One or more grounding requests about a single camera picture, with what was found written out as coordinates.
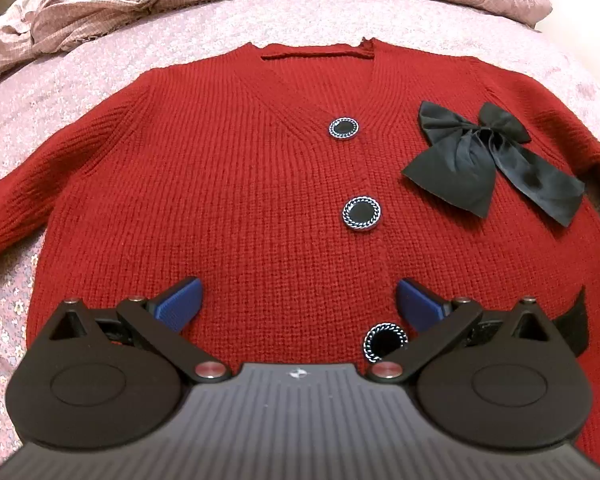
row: sweater collar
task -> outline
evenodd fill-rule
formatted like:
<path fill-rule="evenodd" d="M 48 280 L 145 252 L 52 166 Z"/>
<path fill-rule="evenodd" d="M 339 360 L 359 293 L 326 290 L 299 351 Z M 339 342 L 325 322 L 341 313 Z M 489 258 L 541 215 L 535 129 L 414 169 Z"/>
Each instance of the sweater collar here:
<path fill-rule="evenodd" d="M 399 92 L 394 84 L 398 77 L 391 69 L 388 57 L 395 48 L 382 41 L 363 40 L 359 46 L 335 44 L 330 46 L 286 46 L 270 44 L 258 48 L 252 43 L 229 53 L 229 58 L 246 91 L 253 92 L 286 126 L 304 140 L 321 140 L 327 136 L 328 126 L 337 117 L 314 103 L 302 92 L 286 85 L 269 66 L 267 59 L 283 56 L 359 56 L 372 59 L 371 78 L 366 89 L 349 116 L 355 118 L 364 129 L 372 124 L 379 109 L 387 110 L 396 104 Z"/>

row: red knit sweater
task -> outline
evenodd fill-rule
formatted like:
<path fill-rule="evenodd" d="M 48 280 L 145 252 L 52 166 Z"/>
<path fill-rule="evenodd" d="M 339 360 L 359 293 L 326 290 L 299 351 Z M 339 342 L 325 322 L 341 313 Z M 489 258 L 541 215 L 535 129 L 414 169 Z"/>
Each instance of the red knit sweater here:
<path fill-rule="evenodd" d="M 585 285 L 594 407 L 580 444 L 600 463 L 600 218 L 584 199 L 563 228 L 501 174 L 484 220 L 417 188 L 400 171 L 428 148 L 423 100 L 474 122 L 492 102 L 524 124 L 526 148 L 600 180 L 600 143 L 573 113 L 473 57 L 247 44 L 150 70 L 0 180 L 0 252 L 48 228 L 28 342 L 62 298 L 112 307 L 193 275 L 205 298 L 187 336 L 217 358 L 364 367 L 365 333 L 401 324 L 403 277 L 488 308 L 531 294 L 551 317 Z M 360 131 L 336 140 L 343 116 Z M 382 207 L 369 232 L 342 221 L 360 195 Z"/>

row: blue gripper pad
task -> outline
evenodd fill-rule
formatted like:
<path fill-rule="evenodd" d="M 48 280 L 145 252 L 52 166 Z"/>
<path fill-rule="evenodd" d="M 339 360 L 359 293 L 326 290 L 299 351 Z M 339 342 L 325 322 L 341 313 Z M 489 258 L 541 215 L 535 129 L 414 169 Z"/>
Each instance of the blue gripper pad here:
<path fill-rule="evenodd" d="M 202 281 L 185 278 L 149 300 L 146 309 L 174 332 L 181 332 L 202 306 Z"/>
<path fill-rule="evenodd" d="M 451 313 L 448 301 L 411 278 L 398 282 L 395 303 L 402 319 L 419 333 L 428 330 Z"/>

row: black ribbon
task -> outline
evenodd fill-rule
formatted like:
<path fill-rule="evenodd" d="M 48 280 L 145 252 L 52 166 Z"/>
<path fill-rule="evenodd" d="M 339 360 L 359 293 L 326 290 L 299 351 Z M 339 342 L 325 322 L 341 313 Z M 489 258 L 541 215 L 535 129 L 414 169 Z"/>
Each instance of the black ribbon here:
<path fill-rule="evenodd" d="M 431 147 L 402 170 L 422 189 L 451 205 L 486 218 L 496 167 L 520 192 L 567 227 L 580 207 L 584 183 L 520 146 L 525 127 L 502 108 L 485 103 L 478 124 L 423 101 L 420 127 Z"/>

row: pink blanket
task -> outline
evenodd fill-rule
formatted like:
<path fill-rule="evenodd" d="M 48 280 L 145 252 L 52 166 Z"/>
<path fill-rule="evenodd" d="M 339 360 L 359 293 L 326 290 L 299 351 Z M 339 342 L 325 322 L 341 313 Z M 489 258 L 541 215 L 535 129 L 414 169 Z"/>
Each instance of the pink blanket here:
<path fill-rule="evenodd" d="M 39 59 L 0 82 L 0 177 L 149 68 L 213 56 L 248 41 L 259 46 L 358 44 L 362 36 L 476 56 L 526 73 L 553 91 L 600 140 L 600 86 L 570 56 L 521 23 L 433 0 L 225 0 L 145 18 L 70 53 Z M 600 211 L 598 191 L 589 193 Z M 37 234 L 0 257 L 0 462 L 20 445 L 4 407 L 4 389 L 24 354 L 42 240 Z"/>

